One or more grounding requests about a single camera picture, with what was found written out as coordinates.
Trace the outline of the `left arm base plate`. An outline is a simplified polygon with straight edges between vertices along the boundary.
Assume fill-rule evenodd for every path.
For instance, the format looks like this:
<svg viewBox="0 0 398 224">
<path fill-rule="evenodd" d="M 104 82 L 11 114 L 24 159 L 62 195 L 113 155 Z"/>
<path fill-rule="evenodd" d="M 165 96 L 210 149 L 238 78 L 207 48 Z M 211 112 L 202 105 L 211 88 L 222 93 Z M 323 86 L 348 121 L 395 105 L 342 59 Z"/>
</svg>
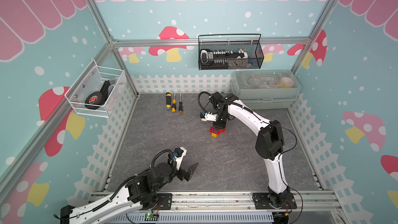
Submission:
<svg viewBox="0 0 398 224">
<path fill-rule="evenodd" d="M 156 209 L 156 210 L 170 210 L 172 205 L 173 195 L 169 193 L 159 194 L 153 193 L 144 196 L 139 203 L 143 206 L 142 209 Z"/>
</svg>

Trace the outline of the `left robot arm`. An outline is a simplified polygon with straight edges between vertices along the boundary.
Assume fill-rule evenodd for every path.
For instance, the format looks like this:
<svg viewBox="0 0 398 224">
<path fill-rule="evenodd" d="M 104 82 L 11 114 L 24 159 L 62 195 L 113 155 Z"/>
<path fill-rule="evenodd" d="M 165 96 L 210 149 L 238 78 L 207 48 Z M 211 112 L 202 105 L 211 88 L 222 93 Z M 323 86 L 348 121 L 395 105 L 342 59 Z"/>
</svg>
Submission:
<svg viewBox="0 0 398 224">
<path fill-rule="evenodd" d="M 181 168 L 187 150 L 178 147 L 165 149 L 151 161 L 149 168 L 124 180 L 117 189 L 90 204 L 73 207 L 67 205 L 54 214 L 61 224 L 102 224 L 131 211 L 148 210 L 147 218 L 158 217 L 158 212 L 171 208 L 172 195 L 159 191 L 174 178 L 189 181 L 198 163 Z"/>
</svg>

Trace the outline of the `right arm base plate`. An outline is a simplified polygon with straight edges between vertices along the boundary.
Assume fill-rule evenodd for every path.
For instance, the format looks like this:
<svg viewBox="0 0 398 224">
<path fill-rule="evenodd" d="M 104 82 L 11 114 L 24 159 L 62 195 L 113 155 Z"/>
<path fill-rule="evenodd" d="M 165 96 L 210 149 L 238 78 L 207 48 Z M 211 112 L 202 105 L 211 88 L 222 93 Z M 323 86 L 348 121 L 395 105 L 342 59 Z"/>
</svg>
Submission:
<svg viewBox="0 0 398 224">
<path fill-rule="evenodd" d="M 252 200 L 256 209 L 275 209 L 277 211 L 297 209 L 294 195 L 288 191 L 280 194 L 274 192 L 253 193 Z"/>
</svg>

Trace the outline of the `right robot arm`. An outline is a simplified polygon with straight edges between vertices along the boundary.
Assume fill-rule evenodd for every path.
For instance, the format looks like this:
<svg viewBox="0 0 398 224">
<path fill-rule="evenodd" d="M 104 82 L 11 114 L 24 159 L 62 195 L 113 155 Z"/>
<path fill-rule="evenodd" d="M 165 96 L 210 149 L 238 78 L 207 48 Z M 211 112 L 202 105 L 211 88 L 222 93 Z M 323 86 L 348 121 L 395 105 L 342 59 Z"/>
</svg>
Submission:
<svg viewBox="0 0 398 224">
<path fill-rule="evenodd" d="M 283 127 L 277 120 L 270 121 L 247 107 L 237 96 L 222 96 L 203 91 L 199 93 L 198 104 L 202 109 L 202 121 L 211 121 L 213 137 L 225 132 L 227 121 L 238 119 L 257 137 L 255 150 L 264 159 L 268 174 L 267 193 L 254 197 L 257 209 L 294 209 L 293 194 L 285 179 L 283 168 Z"/>
</svg>

